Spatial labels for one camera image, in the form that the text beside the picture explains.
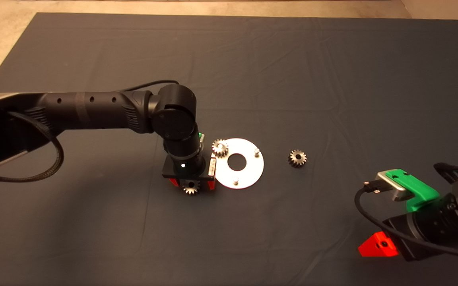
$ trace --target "metal gear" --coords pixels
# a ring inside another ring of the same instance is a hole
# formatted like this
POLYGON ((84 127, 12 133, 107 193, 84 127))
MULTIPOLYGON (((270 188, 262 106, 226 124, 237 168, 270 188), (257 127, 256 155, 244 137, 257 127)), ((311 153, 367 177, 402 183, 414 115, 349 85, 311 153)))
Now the metal gear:
POLYGON ((200 189, 200 181, 182 180, 181 186, 187 195, 195 195, 200 189))
POLYGON ((295 168, 301 168, 305 163, 307 163, 307 154, 302 150, 292 150, 287 158, 289 164, 295 168))
POLYGON ((211 144, 211 150, 216 157, 222 158, 227 155, 227 152, 229 152, 229 146, 224 139, 217 139, 211 144))

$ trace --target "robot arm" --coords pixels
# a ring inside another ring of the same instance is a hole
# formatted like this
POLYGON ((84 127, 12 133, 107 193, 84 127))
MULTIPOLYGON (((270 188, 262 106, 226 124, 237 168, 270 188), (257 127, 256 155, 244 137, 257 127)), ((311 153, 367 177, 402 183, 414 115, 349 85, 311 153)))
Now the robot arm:
POLYGON ((403 170, 379 172, 375 181, 364 184, 355 197, 356 207, 383 232, 376 232, 358 248, 362 256, 400 253, 406 261, 442 253, 458 256, 458 166, 438 163, 434 168, 452 184, 452 192, 444 197, 403 170), (381 222, 363 210, 360 197, 386 191, 394 192, 394 201, 406 201, 407 213, 381 222))
POLYGON ((214 181, 207 171, 210 155, 202 154, 203 136, 196 124, 196 96, 179 84, 150 91, 29 93, 0 95, 0 164, 45 145, 71 129, 129 128, 156 132, 163 138, 167 159, 163 176, 175 180, 214 181), (11 114, 35 121, 29 124, 11 114))

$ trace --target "gray cloth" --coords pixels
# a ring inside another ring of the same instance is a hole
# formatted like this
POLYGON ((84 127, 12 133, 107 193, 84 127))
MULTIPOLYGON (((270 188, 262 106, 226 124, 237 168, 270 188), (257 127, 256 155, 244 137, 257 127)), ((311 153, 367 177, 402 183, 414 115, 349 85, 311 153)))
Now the gray cloth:
MULTIPOLYGON (((66 131, 57 174, 0 183, 0 284, 458 284, 458 257, 360 257, 378 229, 353 206, 391 168, 449 192, 431 166, 458 164, 458 21, 37 14, 0 67, 0 92, 163 78, 196 93, 207 140, 262 150, 260 181, 188 197, 161 177, 156 134, 66 131), (287 164, 292 149, 304 168, 287 164)), ((48 145, 0 174, 53 159, 48 145)), ((364 206, 405 213, 390 196, 364 206)))

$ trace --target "white circular plate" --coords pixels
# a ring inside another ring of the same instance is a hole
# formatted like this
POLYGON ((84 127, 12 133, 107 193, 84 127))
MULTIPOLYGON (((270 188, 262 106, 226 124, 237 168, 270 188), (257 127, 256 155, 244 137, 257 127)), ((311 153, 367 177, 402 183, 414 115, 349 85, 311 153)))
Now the white circular plate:
POLYGON ((227 188, 244 189, 250 187, 259 180, 264 170, 262 153, 258 151, 256 157, 257 146, 245 139, 231 138, 227 139, 226 142, 229 152, 227 156, 217 158, 215 178, 227 188), (245 157, 247 165, 243 170, 235 171, 229 167, 227 161, 232 154, 241 154, 245 157))

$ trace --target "red plastic piece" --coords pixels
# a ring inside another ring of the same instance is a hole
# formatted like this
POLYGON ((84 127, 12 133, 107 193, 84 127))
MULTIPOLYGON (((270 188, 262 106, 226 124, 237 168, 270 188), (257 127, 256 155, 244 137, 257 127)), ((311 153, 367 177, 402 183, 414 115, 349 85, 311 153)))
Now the red plastic piece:
POLYGON ((210 188, 210 190, 214 190, 215 185, 216 185, 215 181, 208 181, 208 187, 210 188))
POLYGON ((171 183, 172 183, 175 187, 179 187, 179 186, 180 186, 180 182, 179 182, 177 179, 169 178, 169 181, 171 181, 171 183))
POLYGON ((384 232, 376 232, 358 247, 363 257, 392 257, 398 250, 384 232))

